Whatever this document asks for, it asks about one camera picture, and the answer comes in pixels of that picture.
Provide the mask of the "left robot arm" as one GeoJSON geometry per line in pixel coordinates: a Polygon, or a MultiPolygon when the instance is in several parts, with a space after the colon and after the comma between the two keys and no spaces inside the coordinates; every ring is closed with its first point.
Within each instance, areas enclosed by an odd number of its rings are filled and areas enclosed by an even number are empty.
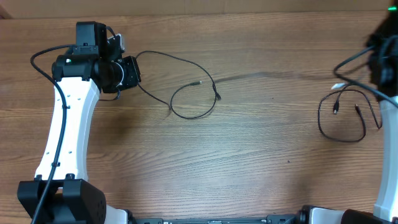
{"type": "Polygon", "coordinates": [[[76,42],[64,46],[47,78],[55,88],[49,138],[34,179],[19,183],[20,203],[33,223],[134,223],[89,183],[86,160],[100,94],[138,86],[137,60],[124,55],[123,37],[109,26],[78,22],[76,42]]]}

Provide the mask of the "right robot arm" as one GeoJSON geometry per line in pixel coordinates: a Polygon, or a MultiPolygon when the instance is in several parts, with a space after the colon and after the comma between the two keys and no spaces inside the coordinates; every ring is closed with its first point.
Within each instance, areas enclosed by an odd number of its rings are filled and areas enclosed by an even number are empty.
{"type": "Polygon", "coordinates": [[[347,209],[334,210],[305,205],[287,223],[397,223],[397,1],[388,8],[387,17],[369,36],[366,47],[339,63],[333,74],[346,85],[335,91],[340,96],[345,91],[371,92],[379,103],[381,117],[375,120],[384,130],[382,177],[373,212],[347,209]],[[369,53],[367,65],[371,71],[371,88],[339,73],[347,63],[369,53]]]}

